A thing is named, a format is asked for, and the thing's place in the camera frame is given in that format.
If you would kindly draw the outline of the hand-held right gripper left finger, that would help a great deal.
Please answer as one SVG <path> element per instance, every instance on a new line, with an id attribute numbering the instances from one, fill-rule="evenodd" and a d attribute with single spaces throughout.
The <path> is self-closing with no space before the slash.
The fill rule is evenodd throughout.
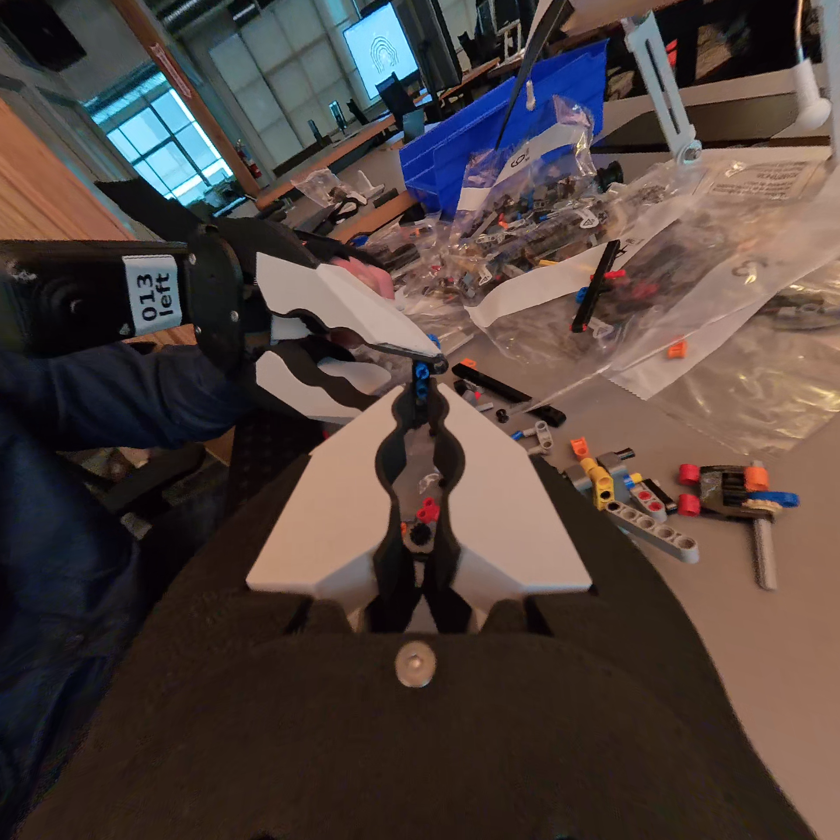
<path id="1" fill-rule="evenodd" d="M 372 630 L 411 621 L 411 554 L 394 484 L 406 468 L 411 389 L 393 388 L 312 450 L 248 572 L 255 592 L 362 611 Z"/>

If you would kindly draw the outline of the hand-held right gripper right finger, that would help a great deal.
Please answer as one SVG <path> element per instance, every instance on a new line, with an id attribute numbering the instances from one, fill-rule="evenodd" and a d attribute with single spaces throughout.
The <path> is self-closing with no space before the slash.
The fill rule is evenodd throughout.
<path id="1" fill-rule="evenodd" d="M 429 555 L 440 634 L 480 627 L 499 602 L 586 593 L 592 578 L 526 450 L 448 385 L 429 386 L 444 480 Z"/>

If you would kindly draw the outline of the small clear bag dark pieces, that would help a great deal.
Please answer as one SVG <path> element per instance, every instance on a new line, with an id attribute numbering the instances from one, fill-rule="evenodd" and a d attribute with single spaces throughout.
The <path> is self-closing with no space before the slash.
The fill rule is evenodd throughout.
<path id="1" fill-rule="evenodd" d="M 327 219 L 334 224 L 349 218 L 369 203 L 365 195 L 340 180 L 329 169 L 312 171 L 305 177 L 291 180 L 291 183 L 305 197 L 328 210 Z"/>

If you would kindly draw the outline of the blue plastic bin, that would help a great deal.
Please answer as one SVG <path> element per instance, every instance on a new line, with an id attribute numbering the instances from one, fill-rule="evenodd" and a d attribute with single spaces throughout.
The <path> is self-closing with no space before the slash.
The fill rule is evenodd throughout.
<path id="1" fill-rule="evenodd" d="M 607 40 L 538 61 L 531 79 L 537 106 L 552 95 L 582 106 L 602 131 L 606 88 Z M 509 79 L 438 123 L 399 152 L 408 193 L 429 213 L 451 216 L 469 158 L 494 147 L 515 86 Z"/>

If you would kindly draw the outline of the large bag dark lego pieces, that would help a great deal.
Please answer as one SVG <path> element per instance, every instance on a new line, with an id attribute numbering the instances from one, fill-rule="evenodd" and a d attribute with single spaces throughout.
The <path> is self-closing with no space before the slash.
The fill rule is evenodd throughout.
<path id="1" fill-rule="evenodd" d="M 593 120 L 552 95 L 526 113 L 523 139 L 470 156 L 450 228 L 448 264 L 461 302 L 476 307 L 508 280 L 597 245 L 620 192 L 599 192 Z"/>

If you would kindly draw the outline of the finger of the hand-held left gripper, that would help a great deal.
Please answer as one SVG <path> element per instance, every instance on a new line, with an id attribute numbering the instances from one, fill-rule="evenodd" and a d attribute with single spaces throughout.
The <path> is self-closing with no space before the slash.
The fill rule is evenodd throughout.
<path id="1" fill-rule="evenodd" d="M 300 346 L 273 346 L 255 363 L 255 383 L 290 410 L 314 421 L 346 424 L 373 405 L 389 371 L 371 362 L 314 361 Z"/>
<path id="2" fill-rule="evenodd" d="M 387 371 L 385 357 L 427 363 L 435 374 L 448 368 L 441 349 L 393 300 L 345 269 L 258 253 L 255 279 L 271 316 L 269 348 L 302 347 L 314 361 L 331 356 Z"/>

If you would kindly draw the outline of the person's left hand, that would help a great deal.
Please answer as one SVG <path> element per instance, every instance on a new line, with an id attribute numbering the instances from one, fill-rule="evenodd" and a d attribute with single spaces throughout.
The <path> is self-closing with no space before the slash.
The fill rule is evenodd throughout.
<path id="1" fill-rule="evenodd" d="M 395 299 L 394 282 L 391 275 L 378 266 L 362 262 L 355 257 L 332 257 L 329 263 L 347 270 L 374 293 L 387 300 Z"/>

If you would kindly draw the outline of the grey cabinet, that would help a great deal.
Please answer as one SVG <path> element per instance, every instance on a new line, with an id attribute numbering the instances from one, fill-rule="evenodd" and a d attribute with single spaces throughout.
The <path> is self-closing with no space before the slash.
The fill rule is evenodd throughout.
<path id="1" fill-rule="evenodd" d="M 454 88 L 463 70 L 438 1 L 412 1 L 419 47 L 434 93 Z"/>

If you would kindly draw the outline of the pile of clear plastic bags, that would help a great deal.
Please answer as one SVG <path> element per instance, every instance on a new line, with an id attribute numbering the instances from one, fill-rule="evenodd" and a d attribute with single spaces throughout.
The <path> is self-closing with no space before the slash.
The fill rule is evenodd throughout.
<path id="1" fill-rule="evenodd" d="M 476 307 L 408 316 L 451 360 L 489 340 L 528 368 L 538 405 L 605 380 L 744 454 L 784 452 L 838 417 L 838 170 L 706 158 L 619 186 L 597 245 Z M 572 333 L 575 298 L 614 239 L 626 277 Z M 685 359 L 668 360 L 681 340 Z"/>

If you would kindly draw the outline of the black lego beam red pins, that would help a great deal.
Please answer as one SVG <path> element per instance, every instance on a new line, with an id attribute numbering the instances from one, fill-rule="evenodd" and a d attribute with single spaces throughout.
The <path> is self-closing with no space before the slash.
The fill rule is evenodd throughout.
<path id="1" fill-rule="evenodd" d="M 603 250 L 598 264 L 591 274 L 591 279 L 584 293 L 579 292 L 576 300 L 579 307 L 570 324 L 572 333 L 580 334 L 589 330 L 595 306 L 603 291 L 614 280 L 621 280 L 626 277 L 625 269 L 615 269 L 616 258 L 623 252 L 622 242 L 619 239 L 609 241 Z"/>

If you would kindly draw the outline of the yellow grey lego assembly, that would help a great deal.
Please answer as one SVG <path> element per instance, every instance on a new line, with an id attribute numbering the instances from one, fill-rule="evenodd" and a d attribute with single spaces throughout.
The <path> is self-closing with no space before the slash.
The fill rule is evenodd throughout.
<path id="1" fill-rule="evenodd" d="M 642 540 L 681 563 L 697 564 L 697 541 L 669 522 L 677 513 L 676 501 L 657 482 L 628 469 L 628 462 L 634 457 L 630 448 L 597 457 L 577 455 L 576 462 L 563 475 L 627 536 Z"/>

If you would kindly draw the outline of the small black red lego assembly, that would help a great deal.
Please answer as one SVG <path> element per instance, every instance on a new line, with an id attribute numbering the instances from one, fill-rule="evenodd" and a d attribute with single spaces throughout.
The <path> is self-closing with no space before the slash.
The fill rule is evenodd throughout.
<path id="1" fill-rule="evenodd" d="M 750 525 L 756 581 L 766 592 L 775 592 L 778 570 L 772 528 L 781 514 L 800 506 L 799 496 L 771 490 L 768 470 L 756 460 L 746 466 L 683 464 L 678 482 L 690 489 L 677 499 L 679 515 Z"/>

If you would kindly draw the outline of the long black lego beam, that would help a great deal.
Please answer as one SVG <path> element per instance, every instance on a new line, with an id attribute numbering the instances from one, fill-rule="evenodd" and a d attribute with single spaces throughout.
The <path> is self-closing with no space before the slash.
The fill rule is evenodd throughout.
<path id="1" fill-rule="evenodd" d="M 527 413 L 540 421 L 546 422 L 551 427 L 561 427 L 566 422 L 566 415 L 558 408 L 551 405 L 528 407 L 532 398 L 530 395 L 519 389 L 499 381 L 488 374 L 478 371 L 467 364 L 457 363 L 451 368 L 456 378 L 477 385 L 479 388 L 489 390 L 491 393 L 507 401 L 514 413 Z"/>

